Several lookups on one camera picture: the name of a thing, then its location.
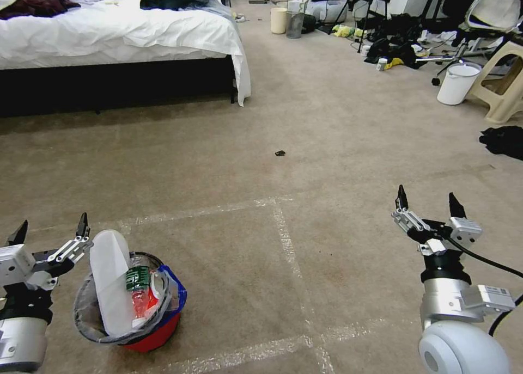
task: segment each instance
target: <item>plastic bag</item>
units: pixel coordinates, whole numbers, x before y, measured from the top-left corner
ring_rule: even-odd
[[[134,339],[153,333],[183,309],[187,291],[171,269],[150,254],[136,252],[131,255],[146,257],[150,268],[156,269],[163,281],[163,297],[158,309],[141,327],[118,338],[108,336],[100,315],[93,275],[90,274],[79,289],[74,306],[75,326],[88,340],[101,344],[130,344]]]

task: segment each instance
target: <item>green bottle label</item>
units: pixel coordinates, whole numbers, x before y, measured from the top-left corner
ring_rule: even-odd
[[[149,267],[138,266],[126,273],[125,287],[128,291],[142,291],[149,287]]]

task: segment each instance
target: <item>beige stool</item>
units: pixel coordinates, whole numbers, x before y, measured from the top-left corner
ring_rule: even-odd
[[[501,79],[485,80],[497,62],[509,54],[518,56],[518,59],[508,73]],[[468,96],[475,96],[489,104],[490,110],[485,116],[487,121],[502,124],[515,113],[523,111],[522,69],[523,46],[511,41],[502,46],[487,62],[468,93]]]

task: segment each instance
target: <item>trash can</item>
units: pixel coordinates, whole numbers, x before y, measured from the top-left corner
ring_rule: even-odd
[[[295,13],[287,11],[287,38],[301,38],[301,29],[303,28],[304,13]]]
[[[287,8],[271,9],[271,32],[273,34],[285,34],[287,26]]]
[[[437,100],[446,105],[459,105],[465,99],[481,69],[480,65],[474,63],[457,63],[449,66],[437,94]]]
[[[90,341],[106,345],[121,345],[138,352],[149,352],[163,346],[172,336],[180,319],[180,312],[187,299],[187,291],[172,271],[155,256],[143,253],[130,253],[142,256],[149,268],[155,272],[159,281],[155,287],[162,291],[161,303],[154,314],[139,328],[115,338],[104,331],[104,323],[98,306],[93,275],[90,274],[80,287],[75,299],[75,326],[82,336]]]

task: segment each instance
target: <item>plastic bottle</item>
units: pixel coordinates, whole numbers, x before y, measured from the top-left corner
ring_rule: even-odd
[[[132,306],[135,310],[133,328],[145,322],[145,312],[149,304],[149,284],[149,267],[142,261],[141,256],[131,257],[126,288],[132,295]]]

